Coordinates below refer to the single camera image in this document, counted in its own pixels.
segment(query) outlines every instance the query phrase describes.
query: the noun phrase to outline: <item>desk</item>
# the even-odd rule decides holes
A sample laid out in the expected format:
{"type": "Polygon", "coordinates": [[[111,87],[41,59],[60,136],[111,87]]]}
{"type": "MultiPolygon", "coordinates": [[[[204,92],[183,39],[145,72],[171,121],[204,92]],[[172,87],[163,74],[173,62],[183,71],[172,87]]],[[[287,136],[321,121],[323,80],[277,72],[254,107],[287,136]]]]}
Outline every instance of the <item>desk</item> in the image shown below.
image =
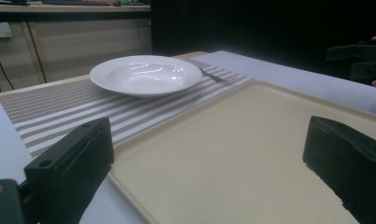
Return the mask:
{"type": "Polygon", "coordinates": [[[87,21],[150,18],[150,6],[134,7],[71,7],[43,5],[0,5],[0,21],[87,21]]]}
{"type": "MultiPolygon", "coordinates": [[[[376,89],[370,86],[274,63],[266,63],[226,51],[208,54],[193,53],[183,55],[180,58],[194,58],[198,62],[237,72],[255,80],[270,82],[294,91],[376,114],[376,89]]],[[[28,91],[87,78],[87,76],[77,77],[77,79],[49,83],[19,91],[28,91]]],[[[25,145],[0,105],[0,178],[13,178],[21,182],[25,178],[22,168],[31,159],[28,151],[25,150],[25,145]]],[[[106,179],[94,196],[81,223],[137,224],[145,223],[145,221],[106,179]]]]}

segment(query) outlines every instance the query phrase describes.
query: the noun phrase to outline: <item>tabletop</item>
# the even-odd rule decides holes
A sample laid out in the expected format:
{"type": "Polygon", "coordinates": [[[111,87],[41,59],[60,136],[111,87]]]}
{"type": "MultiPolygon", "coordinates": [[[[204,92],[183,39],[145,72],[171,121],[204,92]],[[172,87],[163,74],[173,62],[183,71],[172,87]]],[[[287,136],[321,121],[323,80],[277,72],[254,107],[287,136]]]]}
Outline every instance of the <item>tabletop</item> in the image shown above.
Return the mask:
{"type": "MultiPolygon", "coordinates": [[[[376,116],[376,89],[371,86],[267,63],[222,50],[214,53],[193,52],[180,55],[177,58],[193,59],[198,63],[207,64],[222,71],[229,71],[225,74],[238,74],[248,77],[242,79],[242,83],[248,79],[264,81],[339,105],[366,111],[376,116]]],[[[15,93],[40,91],[47,88],[57,89],[60,85],[87,80],[89,80],[88,76],[82,76],[3,92],[0,93],[0,99],[2,100],[2,97],[15,93]]],[[[21,182],[25,179],[22,168],[33,159],[33,156],[31,151],[27,150],[27,142],[23,141],[21,131],[17,131],[19,128],[17,128],[16,122],[9,115],[7,109],[0,102],[0,178],[12,178],[21,182]]],[[[81,223],[136,224],[146,222],[106,178],[86,210],[81,223]]]]}

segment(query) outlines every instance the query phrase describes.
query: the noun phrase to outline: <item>white plate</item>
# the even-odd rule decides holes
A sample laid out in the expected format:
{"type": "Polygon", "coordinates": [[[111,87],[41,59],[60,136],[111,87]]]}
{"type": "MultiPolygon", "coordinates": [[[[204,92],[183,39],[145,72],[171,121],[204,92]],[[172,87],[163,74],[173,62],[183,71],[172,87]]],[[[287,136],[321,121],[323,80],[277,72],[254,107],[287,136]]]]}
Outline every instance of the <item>white plate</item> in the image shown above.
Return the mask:
{"type": "Polygon", "coordinates": [[[109,91],[135,97],[159,97],[189,88],[199,82],[198,67],[175,58],[131,56],[95,66],[91,81],[109,91]]]}

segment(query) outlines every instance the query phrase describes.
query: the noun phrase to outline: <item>wooden edge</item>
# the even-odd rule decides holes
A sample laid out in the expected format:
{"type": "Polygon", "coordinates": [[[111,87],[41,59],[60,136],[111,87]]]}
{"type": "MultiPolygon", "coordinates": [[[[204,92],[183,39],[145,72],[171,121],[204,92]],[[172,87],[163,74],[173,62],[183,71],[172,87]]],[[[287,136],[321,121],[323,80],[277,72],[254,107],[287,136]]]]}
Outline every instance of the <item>wooden edge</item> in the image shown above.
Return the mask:
{"type": "MultiPolygon", "coordinates": [[[[177,56],[174,56],[174,57],[177,58],[177,59],[188,59],[188,58],[193,58],[193,57],[197,57],[197,56],[204,55],[204,54],[207,54],[207,53],[203,52],[203,51],[195,51],[195,52],[191,52],[191,53],[177,55],[177,56]]],[[[40,84],[40,85],[27,87],[27,88],[22,88],[22,89],[18,89],[18,90],[14,90],[14,91],[0,92],[0,97],[4,96],[4,95],[12,94],[12,93],[32,91],[32,90],[37,90],[37,89],[41,89],[41,88],[46,88],[46,87],[49,87],[49,86],[56,86],[56,85],[61,85],[61,84],[65,84],[65,83],[86,80],[86,79],[89,79],[89,75],[85,75],[85,76],[81,76],[81,77],[71,77],[71,78],[68,78],[68,79],[60,80],[60,81],[49,82],[49,83],[40,84]]]]}

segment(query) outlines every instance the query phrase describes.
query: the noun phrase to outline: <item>white table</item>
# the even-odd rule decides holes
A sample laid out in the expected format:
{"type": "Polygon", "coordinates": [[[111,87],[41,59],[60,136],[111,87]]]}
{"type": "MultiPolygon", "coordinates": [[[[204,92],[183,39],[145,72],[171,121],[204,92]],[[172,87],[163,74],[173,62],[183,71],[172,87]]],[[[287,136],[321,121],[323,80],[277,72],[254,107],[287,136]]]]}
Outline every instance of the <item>white table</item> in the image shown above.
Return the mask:
{"type": "MultiPolygon", "coordinates": [[[[194,58],[227,70],[376,114],[376,89],[351,81],[302,71],[226,51],[194,58]]],[[[0,104],[0,178],[25,179],[23,167],[32,158],[0,104]]],[[[99,187],[81,223],[145,223],[106,179],[99,187]]]]}

